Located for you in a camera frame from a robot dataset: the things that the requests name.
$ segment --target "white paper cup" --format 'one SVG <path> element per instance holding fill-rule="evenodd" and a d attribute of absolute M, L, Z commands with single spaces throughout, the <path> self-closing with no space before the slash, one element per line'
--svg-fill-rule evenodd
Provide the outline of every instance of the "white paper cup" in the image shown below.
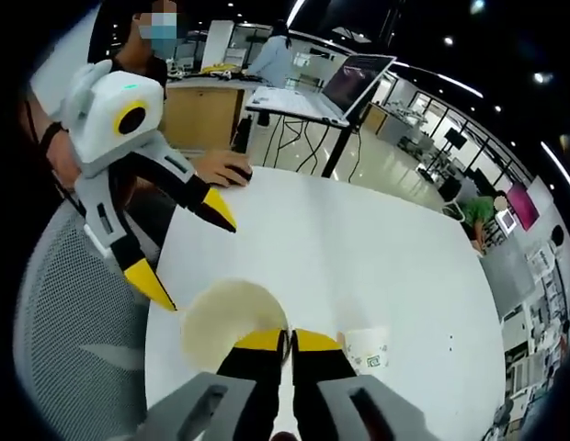
<path fill-rule="evenodd" d="M 356 329 L 343 335 L 345 353 L 355 372 L 381 379 L 389 366 L 387 328 Z"/>
<path fill-rule="evenodd" d="M 288 324 L 270 292 L 244 280 L 223 280 L 184 311 L 181 344 L 190 365 L 215 373 L 238 340 L 274 328 L 288 329 Z"/>

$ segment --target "office floor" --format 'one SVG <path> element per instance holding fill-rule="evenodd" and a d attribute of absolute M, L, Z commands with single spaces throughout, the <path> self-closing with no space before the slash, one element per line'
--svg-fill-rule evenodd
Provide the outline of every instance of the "office floor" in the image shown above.
<path fill-rule="evenodd" d="M 265 166 L 274 166 L 281 135 L 281 125 L 275 132 L 268 154 L 267 147 L 278 119 L 279 117 L 273 115 L 268 128 L 255 126 L 253 129 L 248 145 L 248 154 L 250 155 L 252 165 L 262 165 L 265 161 L 265 156 L 267 156 Z M 293 122 L 290 126 L 299 131 L 302 124 L 301 122 Z M 307 137 L 310 139 L 314 149 L 319 144 L 324 133 L 324 126 L 309 124 Z M 293 140 L 295 136 L 292 130 L 285 127 L 281 145 Z M 330 157 L 337 137 L 338 130 L 335 129 L 331 129 L 326 135 L 321 148 L 316 152 L 318 164 L 313 171 L 313 175 L 319 176 L 324 170 L 325 163 Z M 360 137 L 360 153 L 359 136 L 353 135 L 336 166 L 336 170 L 332 175 L 333 179 L 347 182 L 360 154 L 359 166 L 351 180 L 353 185 L 381 191 L 382 193 L 393 195 L 430 209 L 440 210 L 443 200 L 436 188 L 416 172 L 417 161 L 414 158 L 398 148 L 378 140 L 368 130 L 363 129 Z M 298 141 L 279 151 L 276 168 L 296 171 L 310 154 L 311 150 L 308 141 L 302 133 Z M 310 175 L 314 165 L 315 160 L 312 158 L 305 163 L 300 173 Z"/>

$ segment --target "white table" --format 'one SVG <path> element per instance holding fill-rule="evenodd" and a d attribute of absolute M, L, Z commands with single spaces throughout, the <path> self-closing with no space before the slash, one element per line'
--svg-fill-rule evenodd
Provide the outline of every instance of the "white table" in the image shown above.
<path fill-rule="evenodd" d="M 336 338 L 340 329 L 386 325 L 385 383 L 439 439 L 482 437 L 503 403 L 504 349 L 484 272 L 457 222 L 375 191 L 262 167 L 249 187 L 222 194 L 238 233 L 182 209 L 172 220 L 158 275 L 179 307 L 214 281 L 239 277 L 273 293 L 293 327 Z M 180 349 L 179 317 L 151 303 L 149 406 L 195 373 Z M 295 431 L 291 367 L 283 378 L 275 429 Z"/>

